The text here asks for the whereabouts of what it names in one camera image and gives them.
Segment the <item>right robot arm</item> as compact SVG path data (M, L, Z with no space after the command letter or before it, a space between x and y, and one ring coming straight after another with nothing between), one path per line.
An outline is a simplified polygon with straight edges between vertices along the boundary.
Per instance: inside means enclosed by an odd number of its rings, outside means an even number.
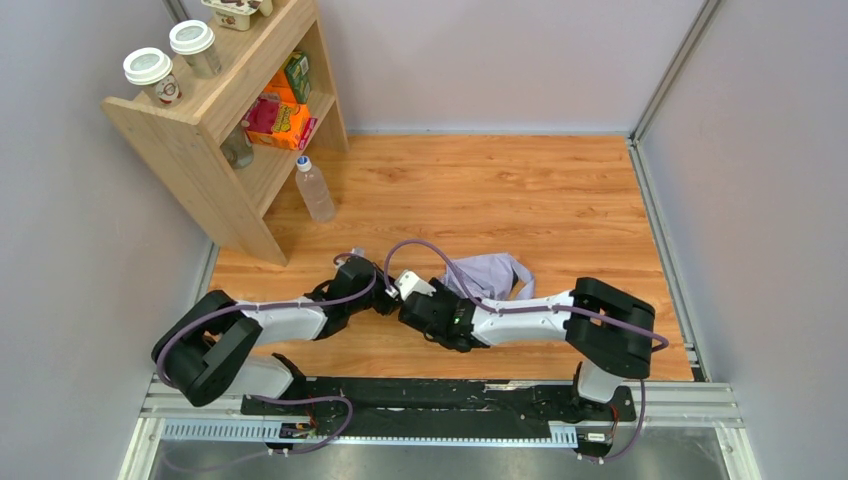
M656 347L655 310L647 302L591 277L573 289L523 300L462 298L436 279L411 271L397 279L399 319L429 341L458 352L520 341L563 341L584 356L577 396L606 404L625 379L650 375Z

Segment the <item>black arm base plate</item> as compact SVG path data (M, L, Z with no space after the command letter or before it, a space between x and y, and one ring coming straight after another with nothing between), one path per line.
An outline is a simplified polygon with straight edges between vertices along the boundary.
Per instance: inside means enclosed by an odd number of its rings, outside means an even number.
M637 419L632 391L616 389L611 405L578 399L569 383L511 387L505 381L315 377L297 380L285 393L297 406L245 399L244 415L304 416L318 433L342 425L353 404L348 436L541 439L553 421L576 424Z

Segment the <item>lavender folding umbrella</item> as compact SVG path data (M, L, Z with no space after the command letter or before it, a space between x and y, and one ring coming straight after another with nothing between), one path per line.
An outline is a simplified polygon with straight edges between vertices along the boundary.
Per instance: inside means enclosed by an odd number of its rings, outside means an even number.
M484 254L455 259L439 281L461 298L498 301L529 300L535 297L534 274L508 253Z

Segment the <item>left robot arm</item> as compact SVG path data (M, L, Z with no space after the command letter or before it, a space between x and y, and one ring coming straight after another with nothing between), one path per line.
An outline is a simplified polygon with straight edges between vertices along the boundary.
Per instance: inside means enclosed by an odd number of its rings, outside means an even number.
M278 398L295 369L287 360L252 356L255 347L326 339L366 310L389 315L399 306L393 286L376 263L346 254L332 279L293 300L252 303L213 290L157 341L151 359L159 379L194 407L224 395Z

